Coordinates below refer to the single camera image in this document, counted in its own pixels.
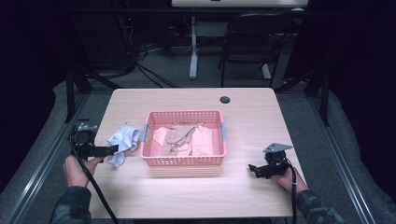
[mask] light blue cloth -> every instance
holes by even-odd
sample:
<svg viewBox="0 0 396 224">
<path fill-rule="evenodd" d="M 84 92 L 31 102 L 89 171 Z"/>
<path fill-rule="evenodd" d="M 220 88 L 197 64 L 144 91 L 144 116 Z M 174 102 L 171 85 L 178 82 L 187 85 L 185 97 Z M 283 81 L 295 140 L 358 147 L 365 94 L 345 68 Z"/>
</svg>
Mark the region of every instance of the light blue cloth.
<svg viewBox="0 0 396 224">
<path fill-rule="evenodd" d="M 134 127 L 125 126 L 114 133 L 107 141 L 111 146 L 119 145 L 119 151 L 114 153 L 114 156 L 108 156 L 107 160 L 114 167 L 119 167 L 124 163 L 123 151 L 134 151 L 137 147 L 140 132 Z"/>
</svg>

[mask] crumpled cloth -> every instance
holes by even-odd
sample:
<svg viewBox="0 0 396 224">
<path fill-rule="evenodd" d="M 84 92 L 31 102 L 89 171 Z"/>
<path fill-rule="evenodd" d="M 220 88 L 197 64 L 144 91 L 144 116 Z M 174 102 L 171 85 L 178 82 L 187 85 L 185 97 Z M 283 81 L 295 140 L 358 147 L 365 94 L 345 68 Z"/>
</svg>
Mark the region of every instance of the crumpled cloth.
<svg viewBox="0 0 396 224">
<path fill-rule="evenodd" d="M 189 156 L 191 147 L 189 142 L 195 126 L 175 124 L 171 129 L 161 127 L 154 131 L 154 140 L 162 146 L 163 156 Z"/>
<path fill-rule="evenodd" d="M 177 156 L 180 147 L 188 144 L 195 131 L 195 126 L 176 124 L 166 133 L 163 141 L 162 153 L 164 156 Z"/>
<path fill-rule="evenodd" d="M 163 142 L 165 141 L 166 133 L 168 131 L 169 130 L 165 127 L 161 127 L 156 131 L 154 131 L 153 138 L 158 144 L 160 144 L 160 146 L 163 145 Z M 177 148 L 177 156 L 190 156 L 190 154 L 191 154 L 191 147 L 188 143 Z"/>
<path fill-rule="evenodd" d="M 107 160 L 114 167 L 119 167 L 124 163 L 125 156 L 123 151 L 134 151 L 137 148 L 140 132 L 135 127 L 125 126 L 120 128 L 116 133 L 107 139 L 111 146 L 119 145 L 119 151 L 113 156 L 108 156 Z"/>
<path fill-rule="evenodd" d="M 198 123 L 197 130 L 192 134 L 192 156 L 213 156 L 213 130 Z"/>
</svg>

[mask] human hand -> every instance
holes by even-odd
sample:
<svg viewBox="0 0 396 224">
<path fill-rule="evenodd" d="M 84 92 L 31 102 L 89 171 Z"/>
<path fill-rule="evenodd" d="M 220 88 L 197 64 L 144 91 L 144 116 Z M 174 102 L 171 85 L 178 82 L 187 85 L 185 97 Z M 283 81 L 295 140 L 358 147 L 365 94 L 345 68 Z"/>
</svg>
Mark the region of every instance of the human hand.
<svg viewBox="0 0 396 224">
<path fill-rule="evenodd" d="M 102 160 L 103 158 L 95 157 L 90 161 L 84 161 L 84 164 L 90 171 L 91 175 L 95 173 L 95 168 L 97 164 Z M 82 168 L 79 165 L 77 158 L 73 155 L 66 157 L 66 159 L 64 160 L 64 174 L 66 175 L 68 187 L 80 186 L 87 188 L 88 183 L 90 182 L 88 177 L 82 171 Z"/>
<path fill-rule="evenodd" d="M 293 169 L 296 173 L 296 183 L 297 183 L 296 194 L 299 195 L 301 191 L 309 189 L 309 188 L 305 184 L 303 179 L 301 178 L 297 169 L 294 167 L 293 167 Z M 273 175 L 273 176 L 271 176 L 271 179 L 275 180 L 275 182 L 277 182 L 283 189 L 287 190 L 288 192 L 291 192 L 291 187 L 293 184 L 291 168 L 288 168 L 284 175 Z"/>
</svg>

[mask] plastic basket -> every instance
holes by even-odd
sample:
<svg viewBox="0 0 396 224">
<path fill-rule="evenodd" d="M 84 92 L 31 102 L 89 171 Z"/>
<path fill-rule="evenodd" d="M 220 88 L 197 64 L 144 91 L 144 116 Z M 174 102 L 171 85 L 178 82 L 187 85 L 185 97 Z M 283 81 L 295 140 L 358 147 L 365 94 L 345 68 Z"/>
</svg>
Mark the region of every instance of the plastic basket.
<svg viewBox="0 0 396 224">
<path fill-rule="evenodd" d="M 155 130 L 171 128 L 175 123 L 195 125 L 203 122 L 213 131 L 211 156 L 170 156 L 162 155 L 162 146 L 153 139 Z M 142 158 L 148 166 L 196 166 L 220 165 L 226 155 L 226 135 L 220 111 L 158 111 L 150 112 L 142 133 L 140 146 Z"/>
</svg>

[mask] desk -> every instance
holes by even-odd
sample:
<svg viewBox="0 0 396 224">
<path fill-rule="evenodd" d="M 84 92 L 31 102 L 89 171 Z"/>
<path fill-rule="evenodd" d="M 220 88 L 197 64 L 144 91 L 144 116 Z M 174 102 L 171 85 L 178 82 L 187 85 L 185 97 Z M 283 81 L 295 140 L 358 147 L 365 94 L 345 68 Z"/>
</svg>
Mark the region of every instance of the desk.
<svg viewBox="0 0 396 224">
<path fill-rule="evenodd" d="M 172 0 L 173 7 L 306 7 L 308 0 Z"/>
<path fill-rule="evenodd" d="M 306 7 L 308 0 L 172 0 L 172 7 L 284 7 L 296 8 Z M 196 46 L 196 21 L 195 17 L 191 19 L 191 65 L 190 79 L 197 78 L 198 51 Z M 262 70 L 264 77 L 268 78 L 270 74 L 268 67 L 264 66 Z"/>
<path fill-rule="evenodd" d="M 219 98 L 228 96 L 223 104 Z M 95 138 L 97 146 L 124 125 L 143 131 L 150 111 L 220 110 L 227 135 L 221 166 L 149 168 L 139 149 L 113 168 L 99 164 L 95 179 L 118 218 L 291 217 L 290 194 L 277 183 L 257 179 L 248 164 L 264 165 L 273 142 L 292 145 L 271 89 L 120 89 L 113 92 Z M 302 173 L 294 149 L 288 159 Z M 108 218 L 93 187 L 93 218 Z"/>
</svg>

